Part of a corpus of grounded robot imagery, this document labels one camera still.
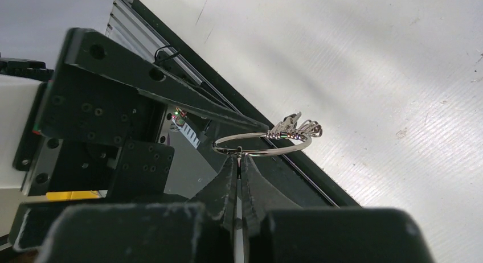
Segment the silver keyring with clips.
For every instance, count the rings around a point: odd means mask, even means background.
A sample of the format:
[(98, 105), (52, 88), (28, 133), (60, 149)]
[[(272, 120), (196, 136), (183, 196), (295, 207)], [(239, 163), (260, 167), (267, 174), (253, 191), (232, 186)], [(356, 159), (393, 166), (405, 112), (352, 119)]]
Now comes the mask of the silver keyring with clips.
[[(303, 150), (312, 144), (312, 140), (314, 138), (319, 138), (322, 136), (323, 129), (322, 126), (314, 120), (305, 120), (301, 124), (298, 124), (301, 115), (301, 112), (290, 114), (265, 133), (243, 133), (219, 138), (212, 143), (212, 149), (219, 154), (245, 154), (252, 157), (270, 157)], [(228, 141), (249, 138), (266, 138), (274, 141), (285, 139), (299, 141), (299, 143), (275, 149), (242, 149), (241, 146), (238, 146), (236, 149), (229, 149), (222, 148), (220, 146)]]

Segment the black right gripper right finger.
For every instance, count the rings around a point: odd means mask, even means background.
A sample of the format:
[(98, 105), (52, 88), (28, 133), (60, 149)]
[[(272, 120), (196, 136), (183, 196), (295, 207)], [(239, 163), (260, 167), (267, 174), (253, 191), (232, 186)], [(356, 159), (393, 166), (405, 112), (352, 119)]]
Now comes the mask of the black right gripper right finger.
[(261, 222), (274, 209), (300, 209), (266, 180), (248, 154), (240, 159), (241, 207), (244, 229), (248, 235), (260, 233)]

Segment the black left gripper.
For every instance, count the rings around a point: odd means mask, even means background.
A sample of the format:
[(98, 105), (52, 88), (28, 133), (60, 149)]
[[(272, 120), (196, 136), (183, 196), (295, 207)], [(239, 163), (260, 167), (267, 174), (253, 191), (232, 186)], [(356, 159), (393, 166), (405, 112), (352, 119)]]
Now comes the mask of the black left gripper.
[[(174, 149), (160, 143), (163, 105), (199, 117), (265, 132), (268, 126), (221, 106), (180, 78), (90, 28), (68, 29), (59, 63), (122, 85), (99, 93), (67, 89), (47, 96), (42, 82), (13, 166), (25, 172), (27, 196), (112, 190), (115, 195), (162, 193)], [(16, 250), (42, 254), (206, 254), (211, 221), (201, 203), (112, 203), (103, 199), (23, 203), (12, 227)]]

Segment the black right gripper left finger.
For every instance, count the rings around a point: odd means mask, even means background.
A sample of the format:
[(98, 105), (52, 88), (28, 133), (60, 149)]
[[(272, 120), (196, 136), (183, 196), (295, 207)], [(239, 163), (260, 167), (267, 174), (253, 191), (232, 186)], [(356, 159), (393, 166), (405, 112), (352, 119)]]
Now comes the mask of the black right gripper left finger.
[(227, 231), (236, 229), (237, 179), (238, 161), (235, 156), (229, 156), (217, 176), (190, 199), (203, 203), (213, 219)]

